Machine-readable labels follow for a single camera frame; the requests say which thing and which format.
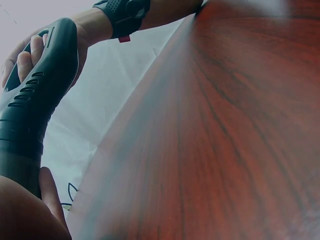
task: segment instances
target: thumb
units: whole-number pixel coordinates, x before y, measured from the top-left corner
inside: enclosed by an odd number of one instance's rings
[[[51,171],[47,167],[42,167],[39,173],[39,185],[41,190],[41,198],[44,204],[49,208],[52,215],[65,226],[67,223],[62,209],[55,180],[51,174]]]

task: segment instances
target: finger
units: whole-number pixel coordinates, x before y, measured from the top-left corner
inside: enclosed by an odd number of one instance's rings
[[[45,45],[46,45],[47,38],[48,38],[48,33],[46,33],[46,34],[44,34],[44,35],[42,36],[42,39],[43,39],[43,46],[45,46]]]
[[[35,66],[39,62],[44,51],[43,38],[39,35],[33,35],[30,41],[30,49],[32,65]]]
[[[31,61],[31,55],[27,51],[23,51],[19,53],[18,60],[18,76],[20,79],[20,82],[22,83],[25,78],[28,76],[30,71],[34,68],[32,61]]]
[[[42,167],[40,169],[39,185],[42,201],[47,205],[52,215],[55,216],[66,229],[68,229],[64,211],[59,200],[55,180],[49,168]]]
[[[2,65],[1,67],[1,86],[2,88],[5,87],[7,81],[8,81],[8,78],[9,78],[9,75],[12,71],[12,69],[14,68],[14,63],[10,60],[6,60],[4,62],[4,64]]]
[[[26,45],[29,43],[29,41],[31,39],[31,36],[35,35],[38,32],[39,32],[39,29],[34,31],[31,35],[29,35],[23,41],[21,41],[18,44],[18,46],[16,46],[16,48],[11,52],[11,54],[8,56],[8,58],[4,61],[3,65],[2,65],[3,66],[2,69],[4,70],[3,76],[2,76],[2,80],[0,79],[1,86],[3,88],[5,87],[5,85],[8,81],[9,75],[17,62],[17,58],[18,58],[19,53],[21,53],[25,49]]]

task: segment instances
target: reddish-brown wood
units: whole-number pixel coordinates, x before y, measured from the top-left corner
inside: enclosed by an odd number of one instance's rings
[[[74,239],[320,239],[320,3],[283,2],[185,20],[90,164]]]

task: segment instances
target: handheld device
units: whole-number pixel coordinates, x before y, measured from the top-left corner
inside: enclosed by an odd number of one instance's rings
[[[20,84],[13,67],[0,99],[0,175],[41,198],[39,170],[48,121],[78,71],[77,27],[61,18],[48,34],[41,59]],[[30,43],[24,51],[30,52]]]

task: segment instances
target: forearm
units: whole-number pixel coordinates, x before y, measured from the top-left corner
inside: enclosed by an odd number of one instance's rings
[[[150,11],[142,21],[141,30],[162,26],[194,13],[203,0],[151,0]],[[72,17],[88,36],[90,46],[111,38],[110,21],[98,8],[92,8]]]

